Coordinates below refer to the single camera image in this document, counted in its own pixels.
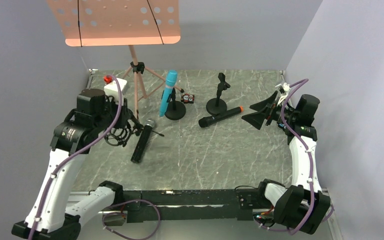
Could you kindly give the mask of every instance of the small black and red box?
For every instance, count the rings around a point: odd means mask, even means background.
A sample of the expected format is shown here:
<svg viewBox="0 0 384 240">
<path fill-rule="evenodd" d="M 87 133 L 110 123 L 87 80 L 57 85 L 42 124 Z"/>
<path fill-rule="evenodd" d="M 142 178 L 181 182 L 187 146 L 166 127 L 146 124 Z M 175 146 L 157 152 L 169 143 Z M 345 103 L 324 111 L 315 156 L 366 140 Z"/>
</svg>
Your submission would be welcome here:
<svg viewBox="0 0 384 240">
<path fill-rule="evenodd" d="M 185 93 L 185 94 L 181 95 L 181 100 L 180 101 L 182 103 L 184 103 L 184 104 L 193 104 L 194 100 L 195 100 L 195 95 L 189 94 L 189 93 Z"/>
</svg>

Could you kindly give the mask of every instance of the gray marble tabletop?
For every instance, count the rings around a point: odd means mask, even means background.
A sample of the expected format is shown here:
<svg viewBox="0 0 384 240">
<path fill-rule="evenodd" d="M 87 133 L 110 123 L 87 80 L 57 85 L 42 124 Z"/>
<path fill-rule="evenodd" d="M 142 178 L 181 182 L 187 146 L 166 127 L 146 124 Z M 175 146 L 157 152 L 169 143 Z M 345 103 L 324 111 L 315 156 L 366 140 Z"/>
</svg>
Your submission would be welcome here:
<svg viewBox="0 0 384 240">
<path fill-rule="evenodd" d="M 123 72 L 99 71 L 90 87 L 102 89 L 104 75 L 121 77 Z M 231 85 L 221 98 L 228 109 L 243 106 L 242 114 L 252 113 L 249 106 L 269 97 L 280 79 L 278 71 L 178 71 L 177 84 L 195 95 L 195 102 L 185 105 L 186 115 L 177 121 L 158 116 L 163 88 L 139 101 L 140 121 L 155 119 L 154 130 L 165 137 L 151 136 L 140 164 L 130 161 L 139 137 L 133 135 L 126 147 L 113 147 L 102 140 L 90 150 L 73 191 L 95 189 L 105 180 L 119 183 L 126 190 L 232 189 L 238 185 L 258 186 L 264 179 L 289 185 L 291 153 L 286 135 L 276 124 L 257 130 L 237 115 L 207 128 L 199 127 L 198 120 L 209 116 L 206 103 L 216 96 L 219 72 Z M 126 80 L 125 97 L 134 110 L 134 83 L 130 77 Z M 148 92 L 162 82 L 149 72 L 144 73 L 143 81 Z M 180 96 L 178 92 L 176 98 L 180 100 Z"/>
</svg>

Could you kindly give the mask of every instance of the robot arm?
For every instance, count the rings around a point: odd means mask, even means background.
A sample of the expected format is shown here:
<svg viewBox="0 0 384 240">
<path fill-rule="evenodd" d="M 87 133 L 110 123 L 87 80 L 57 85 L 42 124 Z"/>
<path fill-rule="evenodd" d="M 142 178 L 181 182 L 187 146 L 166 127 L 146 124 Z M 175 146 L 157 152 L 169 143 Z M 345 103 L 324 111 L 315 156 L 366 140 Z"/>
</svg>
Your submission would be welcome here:
<svg viewBox="0 0 384 240">
<path fill-rule="evenodd" d="M 132 133 L 140 134 L 143 126 L 127 108 L 127 100 L 119 101 L 114 95 L 114 83 L 109 83 L 104 90 L 85 89 L 77 96 L 76 109 L 73 109 L 54 130 L 48 168 L 34 206 L 25 221 L 14 224 L 11 231 L 13 235 L 30 239 L 29 235 L 34 231 L 31 239 L 35 240 L 75 240 L 81 227 L 99 211 L 124 201 L 123 187 L 105 181 L 91 195 L 73 206 L 66 207 L 76 176 L 89 149 L 76 155 L 53 175 L 56 168 L 70 155 L 95 141 L 98 134 L 111 125 L 116 116 L 117 104 L 123 104 L 123 107 L 113 130 L 109 133 L 117 140 L 113 145 L 125 146 Z M 115 134 L 115 130 L 128 133 L 121 137 Z M 46 197 L 43 198 L 50 177 L 53 180 Z M 43 208 L 40 217 L 36 217 L 40 205 Z"/>
<path fill-rule="evenodd" d="M 322 193 L 315 162 L 317 132 L 312 123 L 320 101 L 312 95 L 304 94 L 296 108 L 289 107 L 284 111 L 287 124 L 308 146 L 307 151 L 303 143 L 285 127 L 281 119 L 281 103 L 287 99 L 289 85 L 284 84 L 277 87 L 281 93 L 280 97 L 277 97 L 278 92 L 275 91 L 266 100 L 251 105 L 250 108 L 257 112 L 244 115 L 242 119 L 257 129 L 261 129 L 265 120 L 266 126 L 270 125 L 272 121 L 276 121 L 278 126 L 283 129 L 287 135 L 287 144 L 292 155 L 292 183 L 290 187 L 286 188 L 281 183 L 265 179 L 258 187 L 258 192 L 261 193 L 261 198 L 269 200 L 274 206 L 273 221 L 295 229 L 309 210 L 310 182 L 312 182 L 313 210 L 299 230 L 313 234 L 331 204 L 330 198 Z M 312 179 L 309 179 L 311 169 L 309 153 L 312 158 Z"/>
</svg>

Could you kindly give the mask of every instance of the pink music stand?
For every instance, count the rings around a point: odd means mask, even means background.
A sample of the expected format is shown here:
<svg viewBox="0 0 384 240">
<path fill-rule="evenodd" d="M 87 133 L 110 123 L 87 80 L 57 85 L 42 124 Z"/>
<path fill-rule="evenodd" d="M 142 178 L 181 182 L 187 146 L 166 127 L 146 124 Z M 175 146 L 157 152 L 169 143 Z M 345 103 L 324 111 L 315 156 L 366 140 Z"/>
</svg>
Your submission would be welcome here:
<svg viewBox="0 0 384 240">
<path fill-rule="evenodd" d="M 177 43 L 180 40 L 179 0 L 47 0 L 47 3 L 68 46 L 128 45 L 133 61 L 122 78 L 133 70 L 134 108 L 139 118 L 138 102 L 152 95 L 166 80 L 138 62 L 134 45 Z M 145 90 L 143 70 L 163 81 L 150 93 Z M 142 91 L 140 98 L 138 82 Z"/>
</svg>

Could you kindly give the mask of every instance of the blue microphone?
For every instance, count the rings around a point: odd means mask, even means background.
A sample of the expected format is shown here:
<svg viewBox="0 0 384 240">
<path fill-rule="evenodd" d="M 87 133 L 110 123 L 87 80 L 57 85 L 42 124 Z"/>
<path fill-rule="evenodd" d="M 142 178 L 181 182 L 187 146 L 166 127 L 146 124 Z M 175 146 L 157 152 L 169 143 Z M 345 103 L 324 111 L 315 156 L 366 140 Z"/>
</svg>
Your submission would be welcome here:
<svg viewBox="0 0 384 240">
<path fill-rule="evenodd" d="M 165 89 L 162 94 L 161 105 L 159 106 L 159 116 L 162 117 L 167 111 L 169 105 L 169 97 L 172 94 L 173 87 L 176 85 L 178 80 L 178 72 L 175 70 L 168 71 L 167 77 L 165 78 Z"/>
</svg>

